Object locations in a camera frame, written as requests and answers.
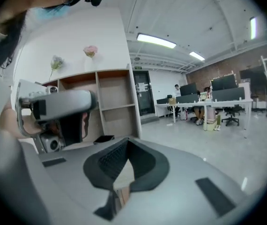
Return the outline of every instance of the fluorescent ceiling light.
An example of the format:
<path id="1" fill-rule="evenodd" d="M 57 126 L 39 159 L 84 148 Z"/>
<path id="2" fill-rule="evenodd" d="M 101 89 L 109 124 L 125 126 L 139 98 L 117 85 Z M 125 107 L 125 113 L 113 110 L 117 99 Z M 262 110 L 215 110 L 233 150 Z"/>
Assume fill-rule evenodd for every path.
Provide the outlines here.
<path id="1" fill-rule="evenodd" d="M 162 45 L 162 46 L 169 47 L 169 48 L 174 48 L 176 46 L 175 43 L 169 42 L 167 40 L 163 40 L 158 37 L 153 37 L 153 36 L 149 36 L 149 35 L 145 35 L 141 33 L 138 34 L 137 40 L 140 42 L 154 43 L 154 44 Z"/>
<path id="2" fill-rule="evenodd" d="M 251 24 L 251 39 L 254 39 L 256 37 L 256 18 L 255 17 L 250 18 L 250 24 Z"/>
<path id="3" fill-rule="evenodd" d="M 200 61 L 203 61 L 204 60 L 203 57 L 201 57 L 199 54 L 197 54 L 195 52 L 191 52 L 190 55 L 193 56 L 193 57 L 195 57 L 195 58 L 197 58 L 197 59 L 199 59 Z"/>

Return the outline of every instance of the gray floor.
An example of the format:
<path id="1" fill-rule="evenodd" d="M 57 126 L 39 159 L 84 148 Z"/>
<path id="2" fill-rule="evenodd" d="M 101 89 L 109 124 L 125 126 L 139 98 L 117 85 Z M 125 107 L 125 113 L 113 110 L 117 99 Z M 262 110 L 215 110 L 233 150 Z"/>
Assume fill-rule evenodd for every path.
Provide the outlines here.
<path id="1" fill-rule="evenodd" d="M 267 118 L 266 113 L 252 112 L 249 135 L 245 139 L 245 114 L 237 117 L 239 127 L 235 124 L 226 127 L 222 123 L 219 132 L 204 131 L 190 120 L 177 120 L 173 124 L 173 118 L 161 118 L 142 125 L 142 139 L 203 158 L 251 194 L 267 183 Z"/>

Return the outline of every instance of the computer monitor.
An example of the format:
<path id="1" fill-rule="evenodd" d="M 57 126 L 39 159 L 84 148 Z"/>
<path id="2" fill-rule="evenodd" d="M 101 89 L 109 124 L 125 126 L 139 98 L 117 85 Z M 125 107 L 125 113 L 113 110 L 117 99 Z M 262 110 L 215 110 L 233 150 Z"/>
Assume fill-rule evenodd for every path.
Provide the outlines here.
<path id="1" fill-rule="evenodd" d="M 190 94 L 197 94 L 197 88 L 195 83 L 180 87 L 180 95 L 186 96 Z"/>
<path id="2" fill-rule="evenodd" d="M 234 75 L 224 76 L 211 80 L 213 91 L 236 88 L 236 78 Z"/>

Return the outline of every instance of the office desk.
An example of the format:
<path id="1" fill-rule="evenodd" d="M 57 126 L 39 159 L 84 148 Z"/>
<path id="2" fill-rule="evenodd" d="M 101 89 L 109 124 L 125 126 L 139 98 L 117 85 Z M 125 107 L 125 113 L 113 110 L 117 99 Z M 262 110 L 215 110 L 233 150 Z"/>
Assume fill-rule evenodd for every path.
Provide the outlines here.
<path id="1" fill-rule="evenodd" d="M 251 118 L 251 106 L 252 106 L 252 99 L 243 99 L 243 100 L 233 100 L 233 101 L 204 101 L 204 102 L 197 102 L 197 103 L 177 103 L 174 105 L 166 104 L 156 104 L 156 107 L 168 107 L 171 106 L 173 111 L 175 107 L 194 107 L 194 106 L 204 106 L 204 114 L 207 114 L 208 106 L 211 107 L 234 107 L 234 105 L 245 105 L 245 112 L 246 112 L 246 122 L 244 123 L 245 138 L 248 136 L 250 118 Z M 175 112 L 173 112 L 173 122 L 176 122 L 175 119 Z M 208 119 L 207 116 L 204 116 L 204 126 L 203 129 L 206 131 L 208 127 Z"/>

